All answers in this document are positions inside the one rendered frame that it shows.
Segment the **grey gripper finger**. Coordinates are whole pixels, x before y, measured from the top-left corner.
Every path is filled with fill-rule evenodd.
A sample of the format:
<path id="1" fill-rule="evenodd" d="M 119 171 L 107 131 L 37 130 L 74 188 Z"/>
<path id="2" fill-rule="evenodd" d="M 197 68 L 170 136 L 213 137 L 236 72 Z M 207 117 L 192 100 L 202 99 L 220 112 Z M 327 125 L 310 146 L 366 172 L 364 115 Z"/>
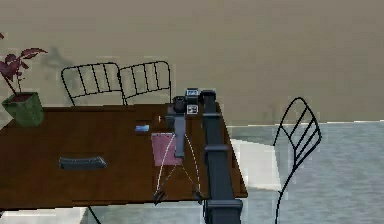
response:
<path id="1" fill-rule="evenodd" d="M 188 146 L 190 148 L 192 157 L 193 157 L 193 163 L 194 163 L 194 168 L 195 168 L 195 173 L 196 173 L 196 181 L 193 181 L 191 177 L 189 177 L 189 180 L 191 183 L 194 185 L 194 190 L 192 191 L 195 200 L 199 203 L 203 203 L 203 194 L 201 192 L 201 182 L 200 182 L 200 172 L 199 172 L 199 166 L 197 163 L 197 158 L 196 158 L 196 153 L 193 149 L 191 140 L 189 139 L 188 135 L 185 135 L 185 138 L 187 140 Z"/>
<path id="2" fill-rule="evenodd" d="M 157 184 L 155 193 L 153 194 L 153 200 L 155 204 L 159 204 L 166 199 L 166 192 L 164 185 L 168 182 L 176 165 L 161 165 L 159 167 L 159 173 L 157 177 Z"/>

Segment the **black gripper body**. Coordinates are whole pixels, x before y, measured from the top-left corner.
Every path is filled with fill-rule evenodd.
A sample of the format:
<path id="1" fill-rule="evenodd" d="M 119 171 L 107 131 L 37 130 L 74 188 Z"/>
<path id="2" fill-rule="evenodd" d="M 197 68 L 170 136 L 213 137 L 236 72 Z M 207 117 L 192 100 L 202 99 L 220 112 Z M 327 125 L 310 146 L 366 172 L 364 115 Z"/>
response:
<path id="1" fill-rule="evenodd" d="M 167 127 L 173 127 L 176 138 L 174 156 L 184 157 L 184 137 L 186 134 L 186 101 L 184 96 L 175 96 L 168 106 L 165 116 Z"/>

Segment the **black remote control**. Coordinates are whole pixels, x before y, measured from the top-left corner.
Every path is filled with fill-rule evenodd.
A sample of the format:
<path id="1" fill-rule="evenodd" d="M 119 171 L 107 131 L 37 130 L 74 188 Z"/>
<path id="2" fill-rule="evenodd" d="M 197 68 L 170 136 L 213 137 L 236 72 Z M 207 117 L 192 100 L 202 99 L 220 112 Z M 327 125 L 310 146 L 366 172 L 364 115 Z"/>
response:
<path id="1" fill-rule="evenodd" d="M 107 163 L 100 156 L 91 158 L 59 158 L 59 167 L 63 170 L 95 170 L 107 167 Z"/>

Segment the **brown wooden table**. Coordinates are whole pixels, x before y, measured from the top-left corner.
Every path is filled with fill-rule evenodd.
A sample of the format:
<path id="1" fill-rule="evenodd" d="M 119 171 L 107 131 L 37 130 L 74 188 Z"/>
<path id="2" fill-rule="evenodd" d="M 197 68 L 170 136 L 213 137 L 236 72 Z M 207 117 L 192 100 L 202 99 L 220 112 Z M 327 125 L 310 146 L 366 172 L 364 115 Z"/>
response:
<path id="1" fill-rule="evenodd" d="M 153 202 L 159 167 L 154 163 L 151 132 L 167 130 L 165 105 L 51 107 L 38 127 L 9 122 L 0 129 L 0 210 L 125 205 Z M 136 132 L 137 125 L 150 132 Z M 196 153 L 201 192 L 208 191 L 200 115 L 187 119 Z M 63 170 L 59 158 L 100 156 L 107 167 Z M 192 201 L 196 181 L 186 145 L 182 166 L 164 185 L 166 202 Z"/>

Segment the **red plant in green pot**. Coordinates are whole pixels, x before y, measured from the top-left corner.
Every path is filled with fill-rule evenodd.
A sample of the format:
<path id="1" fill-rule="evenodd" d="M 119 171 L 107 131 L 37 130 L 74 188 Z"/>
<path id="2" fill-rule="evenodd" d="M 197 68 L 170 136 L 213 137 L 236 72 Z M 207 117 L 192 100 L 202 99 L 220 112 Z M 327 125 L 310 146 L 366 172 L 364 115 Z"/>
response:
<path id="1" fill-rule="evenodd" d="M 26 60 L 40 53 L 41 48 L 26 48 L 19 55 L 10 53 L 0 60 L 0 75 L 4 78 L 12 95 L 1 102 L 5 111 L 22 127 L 37 127 L 44 119 L 43 107 L 37 92 L 26 92 L 21 88 L 23 73 L 29 68 Z"/>

